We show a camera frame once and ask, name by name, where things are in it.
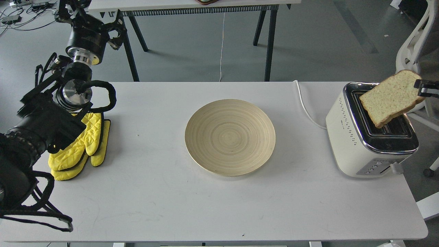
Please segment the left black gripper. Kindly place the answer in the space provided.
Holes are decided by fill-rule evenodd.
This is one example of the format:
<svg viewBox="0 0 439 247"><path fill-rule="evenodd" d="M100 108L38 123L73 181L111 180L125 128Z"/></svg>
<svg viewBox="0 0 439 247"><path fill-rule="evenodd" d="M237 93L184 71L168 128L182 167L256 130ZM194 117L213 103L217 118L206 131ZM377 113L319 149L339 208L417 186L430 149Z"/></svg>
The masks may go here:
<svg viewBox="0 0 439 247"><path fill-rule="evenodd" d="M68 56L74 58L76 53L82 52L89 56L89 65L97 65L103 60L107 42L113 50L120 49L127 37L127 29L121 10L117 10L114 22L107 23L107 32L100 29L103 22L89 16L84 10L89 5L89 0L60 0L55 21L72 26L66 47ZM111 31L116 31L118 35L110 38L108 33Z"/></svg>

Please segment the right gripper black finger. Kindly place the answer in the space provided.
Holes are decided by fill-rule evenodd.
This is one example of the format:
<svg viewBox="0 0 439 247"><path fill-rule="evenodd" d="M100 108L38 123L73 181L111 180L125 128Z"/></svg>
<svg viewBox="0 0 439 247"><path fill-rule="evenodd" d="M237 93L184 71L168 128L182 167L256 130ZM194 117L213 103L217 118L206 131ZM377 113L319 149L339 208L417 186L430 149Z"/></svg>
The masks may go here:
<svg viewBox="0 0 439 247"><path fill-rule="evenodd" d="M422 97L439 98L439 81L416 79L414 88L418 89L417 99Z"/></svg>

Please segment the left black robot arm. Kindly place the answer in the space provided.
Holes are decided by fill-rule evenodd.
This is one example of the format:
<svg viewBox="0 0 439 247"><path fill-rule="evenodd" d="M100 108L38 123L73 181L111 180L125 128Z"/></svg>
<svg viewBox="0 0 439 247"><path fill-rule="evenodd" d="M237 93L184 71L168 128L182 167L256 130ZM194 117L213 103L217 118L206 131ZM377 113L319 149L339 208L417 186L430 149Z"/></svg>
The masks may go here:
<svg viewBox="0 0 439 247"><path fill-rule="evenodd" d="M49 198L55 179L33 165L42 154L64 150L82 134L86 114L101 114L116 105L116 90L109 82L92 80L91 66L100 64L106 44L118 50L127 38L123 15L103 23L85 12L89 0L60 0L55 20L72 27L67 56L54 53L36 72L35 87L21 99L21 122L1 134L1 218L22 223L38 221L18 216L53 217L73 230L72 218L61 213Z"/></svg>

